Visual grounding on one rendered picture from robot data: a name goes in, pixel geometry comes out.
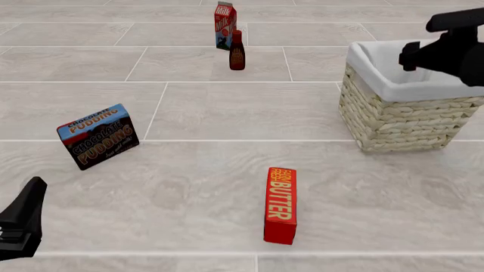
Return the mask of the red butter box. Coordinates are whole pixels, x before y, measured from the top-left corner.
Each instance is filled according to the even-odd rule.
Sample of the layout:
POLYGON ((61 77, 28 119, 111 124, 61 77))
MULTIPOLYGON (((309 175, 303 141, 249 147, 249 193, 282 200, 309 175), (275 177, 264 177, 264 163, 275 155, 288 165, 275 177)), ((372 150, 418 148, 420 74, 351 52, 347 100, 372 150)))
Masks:
POLYGON ((296 235, 296 171, 270 167, 265 193, 265 242, 292 245, 296 235))

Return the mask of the red and white milk carton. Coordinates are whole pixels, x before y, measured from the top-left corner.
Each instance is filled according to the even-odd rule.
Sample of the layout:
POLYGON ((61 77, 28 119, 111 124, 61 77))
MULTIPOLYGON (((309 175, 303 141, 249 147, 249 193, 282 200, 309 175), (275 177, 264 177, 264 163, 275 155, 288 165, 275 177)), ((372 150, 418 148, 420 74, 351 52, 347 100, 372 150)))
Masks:
POLYGON ((214 12, 216 47, 230 50, 233 31, 237 29, 237 12, 233 4, 218 2, 214 12))

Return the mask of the chocolate pudding box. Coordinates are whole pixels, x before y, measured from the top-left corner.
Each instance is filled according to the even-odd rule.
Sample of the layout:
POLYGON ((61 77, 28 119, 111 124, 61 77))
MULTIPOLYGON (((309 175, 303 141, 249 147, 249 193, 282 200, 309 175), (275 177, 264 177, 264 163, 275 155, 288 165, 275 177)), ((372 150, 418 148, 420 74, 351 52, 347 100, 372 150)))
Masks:
POLYGON ((140 144, 122 104, 59 126, 57 134, 82 171, 140 144))

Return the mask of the white cloth basket liner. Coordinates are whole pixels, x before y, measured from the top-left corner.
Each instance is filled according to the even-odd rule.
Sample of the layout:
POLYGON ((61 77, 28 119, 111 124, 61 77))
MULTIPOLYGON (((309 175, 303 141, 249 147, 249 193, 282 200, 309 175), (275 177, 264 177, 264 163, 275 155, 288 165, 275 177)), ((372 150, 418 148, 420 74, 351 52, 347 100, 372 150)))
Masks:
POLYGON ((383 101, 484 97, 484 87, 469 87, 456 76, 422 68, 405 72, 399 65, 399 54, 409 42, 352 42, 346 62, 383 101))

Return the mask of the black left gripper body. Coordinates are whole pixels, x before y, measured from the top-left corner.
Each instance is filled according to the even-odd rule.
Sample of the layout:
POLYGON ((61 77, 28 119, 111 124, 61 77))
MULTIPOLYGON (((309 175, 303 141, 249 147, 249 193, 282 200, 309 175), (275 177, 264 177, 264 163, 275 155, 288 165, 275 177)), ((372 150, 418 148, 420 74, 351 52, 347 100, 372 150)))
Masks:
POLYGON ((32 258, 41 241, 41 226, 24 230, 0 227, 0 261, 32 258))

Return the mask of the dark red sauce bottle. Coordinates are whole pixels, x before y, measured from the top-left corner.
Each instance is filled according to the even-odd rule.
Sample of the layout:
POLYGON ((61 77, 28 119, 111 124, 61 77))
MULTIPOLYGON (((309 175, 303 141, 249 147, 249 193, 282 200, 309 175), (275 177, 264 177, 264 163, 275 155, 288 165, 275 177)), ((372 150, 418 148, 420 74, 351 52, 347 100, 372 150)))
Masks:
POLYGON ((235 30, 232 33, 231 47, 229 51, 229 67, 231 70, 244 70, 246 57, 242 42, 242 32, 235 30))

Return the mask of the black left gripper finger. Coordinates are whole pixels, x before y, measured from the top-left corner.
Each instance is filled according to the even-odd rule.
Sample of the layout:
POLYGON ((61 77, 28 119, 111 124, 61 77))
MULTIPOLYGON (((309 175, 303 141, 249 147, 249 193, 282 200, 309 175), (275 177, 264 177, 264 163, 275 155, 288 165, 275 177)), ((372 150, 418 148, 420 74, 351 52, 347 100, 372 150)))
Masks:
POLYGON ((42 235, 42 204, 47 186, 39 176, 31 178, 14 201, 0 212, 0 231, 42 235))

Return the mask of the woven straw basket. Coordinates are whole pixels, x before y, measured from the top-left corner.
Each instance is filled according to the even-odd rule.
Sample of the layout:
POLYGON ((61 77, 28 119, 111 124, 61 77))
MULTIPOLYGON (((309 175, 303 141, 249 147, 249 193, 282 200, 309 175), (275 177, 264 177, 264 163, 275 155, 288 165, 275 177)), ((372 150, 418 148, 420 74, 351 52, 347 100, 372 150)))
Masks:
POLYGON ((362 151, 442 149, 484 105, 484 97, 383 101, 346 62, 339 113, 362 151))

